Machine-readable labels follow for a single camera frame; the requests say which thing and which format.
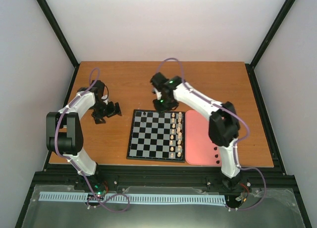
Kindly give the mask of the black and white chessboard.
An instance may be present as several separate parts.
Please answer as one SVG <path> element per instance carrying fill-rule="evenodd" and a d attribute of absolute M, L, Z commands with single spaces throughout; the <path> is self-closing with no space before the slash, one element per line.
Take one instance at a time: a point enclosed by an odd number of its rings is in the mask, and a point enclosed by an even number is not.
<path fill-rule="evenodd" d="M 185 112 L 182 112 L 182 129 L 177 127 L 178 113 L 167 111 L 158 113 L 153 110 L 135 109 L 133 111 L 127 159 L 166 162 L 185 162 Z M 172 128 L 172 113 L 175 113 L 175 129 Z"/>

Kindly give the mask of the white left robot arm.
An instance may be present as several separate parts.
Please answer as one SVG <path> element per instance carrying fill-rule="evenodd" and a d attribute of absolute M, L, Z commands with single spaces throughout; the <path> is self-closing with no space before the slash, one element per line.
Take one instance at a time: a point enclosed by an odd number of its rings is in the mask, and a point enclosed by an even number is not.
<path fill-rule="evenodd" d="M 104 124 L 105 117 L 121 116 L 119 103 L 108 100 L 104 95 L 107 86 L 100 80 L 91 82 L 87 88 L 80 88 L 75 98 L 57 112 L 46 116 L 46 145 L 48 151 L 67 160 L 80 175 L 85 175 L 85 183 L 91 189 L 99 189 L 103 177 L 96 173 L 97 163 L 85 151 L 80 120 L 92 110 L 95 124 Z"/>

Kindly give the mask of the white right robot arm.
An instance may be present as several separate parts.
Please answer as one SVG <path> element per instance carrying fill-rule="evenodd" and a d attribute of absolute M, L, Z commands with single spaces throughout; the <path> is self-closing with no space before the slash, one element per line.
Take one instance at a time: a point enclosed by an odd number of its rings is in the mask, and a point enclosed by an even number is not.
<path fill-rule="evenodd" d="M 233 104 L 207 97 L 179 76 L 168 79 L 158 72 L 150 83 L 157 97 L 153 100 L 157 112 L 174 110 L 182 102 L 208 120 L 209 138 L 217 146 L 222 161 L 222 187 L 233 191 L 242 179 L 237 156 L 240 124 Z"/>

